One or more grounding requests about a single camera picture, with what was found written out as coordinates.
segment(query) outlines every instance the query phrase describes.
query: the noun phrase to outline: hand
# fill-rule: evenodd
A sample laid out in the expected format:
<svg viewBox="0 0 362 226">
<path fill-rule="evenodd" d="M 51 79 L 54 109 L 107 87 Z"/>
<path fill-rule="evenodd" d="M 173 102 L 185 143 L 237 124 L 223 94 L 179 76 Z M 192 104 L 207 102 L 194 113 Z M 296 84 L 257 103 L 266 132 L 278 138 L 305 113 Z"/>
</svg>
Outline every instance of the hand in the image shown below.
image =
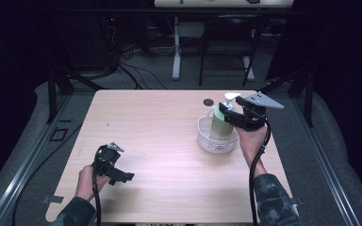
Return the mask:
<svg viewBox="0 0 362 226">
<path fill-rule="evenodd" d="M 235 127 L 239 133 L 239 143 L 240 148 L 242 149 L 243 156 L 245 157 L 245 161 L 248 164 L 249 168 L 252 166 L 252 162 L 255 159 L 258 151 L 263 145 L 264 138 L 267 134 L 267 127 L 263 126 L 255 131 L 246 131 L 242 128 Z M 266 169 L 261 160 L 259 160 L 256 164 L 255 168 L 255 177 L 267 173 Z"/>
<path fill-rule="evenodd" d="M 85 166 L 79 172 L 77 189 L 75 190 L 76 197 L 82 198 L 88 202 L 94 197 L 92 190 L 92 173 L 93 167 L 91 165 Z M 107 176 L 96 176 L 96 184 L 98 185 L 99 192 L 108 181 L 110 181 L 110 178 Z"/>
</svg>

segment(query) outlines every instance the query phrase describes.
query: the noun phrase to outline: desk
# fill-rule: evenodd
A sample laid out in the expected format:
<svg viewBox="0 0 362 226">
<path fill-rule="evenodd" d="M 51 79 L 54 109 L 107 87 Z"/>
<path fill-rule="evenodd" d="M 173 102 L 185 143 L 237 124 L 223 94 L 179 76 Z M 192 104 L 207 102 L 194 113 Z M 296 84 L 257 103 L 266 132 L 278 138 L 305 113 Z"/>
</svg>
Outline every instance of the desk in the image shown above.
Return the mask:
<svg viewBox="0 0 362 226">
<path fill-rule="evenodd" d="M 258 4 L 250 4 L 246 0 L 155 0 L 157 8 L 290 8 L 293 0 L 260 0 Z M 178 17 L 174 20 L 174 63 L 173 80 L 180 78 L 181 51 L 179 46 L 179 22 Z M 249 58 L 244 57 L 243 64 L 249 65 Z M 252 70 L 248 73 L 248 80 L 254 81 Z"/>
<path fill-rule="evenodd" d="M 92 163 L 99 146 L 115 141 L 125 150 L 116 168 L 135 177 L 103 188 L 103 222 L 252 222 L 249 169 L 239 145 L 231 153 L 213 154 L 198 144 L 198 120 L 210 109 L 203 100 L 217 103 L 224 94 L 223 90 L 96 92 L 55 193 L 64 197 L 63 202 L 51 203 L 46 219 L 54 220 L 71 200 L 78 172 Z M 290 195 L 273 139 L 262 160 Z"/>
</svg>

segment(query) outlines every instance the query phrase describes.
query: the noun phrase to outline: person's left hand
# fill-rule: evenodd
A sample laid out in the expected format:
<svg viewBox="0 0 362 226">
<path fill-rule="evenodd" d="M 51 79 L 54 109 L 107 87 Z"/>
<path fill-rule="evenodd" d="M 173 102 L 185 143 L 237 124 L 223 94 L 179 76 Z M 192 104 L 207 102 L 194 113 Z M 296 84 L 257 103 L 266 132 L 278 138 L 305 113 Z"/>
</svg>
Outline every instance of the person's left hand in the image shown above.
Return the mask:
<svg viewBox="0 0 362 226">
<path fill-rule="evenodd" d="M 94 197 L 92 190 L 92 173 L 93 167 L 91 165 L 85 166 L 79 172 L 77 189 L 75 191 L 76 197 L 82 198 L 88 202 Z M 96 184 L 98 185 L 99 192 L 108 181 L 110 181 L 110 178 L 107 176 L 96 176 Z"/>
</svg>

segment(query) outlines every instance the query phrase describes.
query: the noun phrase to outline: gray floor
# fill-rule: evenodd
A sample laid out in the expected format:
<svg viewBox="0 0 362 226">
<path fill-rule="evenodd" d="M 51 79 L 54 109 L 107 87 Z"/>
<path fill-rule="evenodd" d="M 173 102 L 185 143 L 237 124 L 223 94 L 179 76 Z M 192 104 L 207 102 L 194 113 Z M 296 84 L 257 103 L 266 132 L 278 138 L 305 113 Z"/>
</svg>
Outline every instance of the gray floor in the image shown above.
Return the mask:
<svg viewBox="0 0 362 226">
<path fill-rule="evenodd" d="M 122 62 L 151 72 L 140 70 L 139 75 L 136 70 L 124 65 L 145 89 L 223 89 L 224 91 L 260 89 L 266 85 L 265 75 L 276 44 L 276 40 L 262 39 L 253 67 L 255 81 L 247 84 L 246 87 L 241 85 L 242 76 L 205 77 L 204 85 L 199 87 L 199 56 L 196 55 L 197 49 L 193 40 L 188 40 L 184 44 L 181 78 L 178 81 L 172 80 L 173 52 L 167 55 L 160 55 L 154 50 L 149 55 L 135 52 L 133 58 L 122 60 Z M 169 49 L 160 49 L 160 51 L 165 53 Z M 111 76 L 93 81 L 108 89 L 133 89 L 135 87 L 132 80 L 123 72 L 116 72 Z M 24 168 L 34 169 L 46 156 L 58 148 L 62 143 L 52 141 L 50 138 L 53 134 L 58 135 L 55 130 L 61 129 L 61 131 L 67 131 L 65 137 L 69 137 L 69 140 L 44 163 L 30 180 L 21 196 L 16 215 L 17 225 L 48 224 L 44 218 L 48 204 L 43 203 L 43 200 L 55 192 L 58 179 L 76 139 L 76 128 L 84 120 L 93 98 L 91 89 L 77 81 L 73 81 L 73 84 L 76 89 L 74 95 L 66 97 L 58 93 L 59 115 L 57 120 L 48 126 L 45 124 L 48 117 L 47 85 L 42 84 L 36 89 L 39 96 L 37 106 L 22 137 L 0 173 L 0 225 L 11 224 L 10 209 L 13 206 L 13 200 L 10 199 L 10 192 L 13 193 L 13 191 L 10 190 L 10 183 L 19 176 L 16 173 Z M 315 95 L 313 104 L 315 126 L 307 128 L 300 117 L 302 115 L 300 100 L 289 99 L 286 95 L 287 88 L 288 84 L 285 84 L 269 94 L 284 105 L 285 109 L 269 109 L 268 115 L 292 194 L 294 197 L 301 197 L 304 200 L 304 203 L 298 206 L 302 222 L 305 225 L 362 225 L 362 185 L 347 162 L 343 137 L 335 120 L 325 102 Z M 37 152 L 36 150 L 41 151 L 41 154 L 35 156 L 33 164 L 25 163 L 31 154 Z M 331 163 L 331 170 L 335 173 L 338 185 L 340 185 L 337 186 L 341 187 L 342 192 L 340 190 L 335 192 L 333 189 L 335 185 L 327 179 L 329 175 L 324 176 L 329 173 L 329 170 L 324 169 L 321 162 L 323 159 L 319 158 L 321 151 L 325 153 Z M 348 205 L 346 202 L 338 201 L 340 194 L 347 198 Z M 352 208 L 353 214 L 348 217 L 343 211 L 343 208 L 346 207 Z"/>
</svg>

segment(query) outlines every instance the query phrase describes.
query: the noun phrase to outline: camouflage sleeve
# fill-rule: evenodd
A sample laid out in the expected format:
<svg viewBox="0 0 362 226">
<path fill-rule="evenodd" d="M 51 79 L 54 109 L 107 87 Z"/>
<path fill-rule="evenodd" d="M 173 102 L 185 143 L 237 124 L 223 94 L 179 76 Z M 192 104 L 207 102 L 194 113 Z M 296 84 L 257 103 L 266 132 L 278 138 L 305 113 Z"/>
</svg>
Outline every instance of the camouflage sleeve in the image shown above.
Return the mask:
<svg viewBox="0 0 362 226">
<path fill-rule="evenodd" d="M 266 173 L 255 178 L 255 196 L 260 225 L 301 225 L 288 193 L 275 175 Z"/>
<path fill-rule="evenodd" d="M 96 211 L 93 206 L 84 199 L 74 197 L 58 214 L 51 226 L 81 226 L 91 225 L 95 220 Z"/>
</svg>

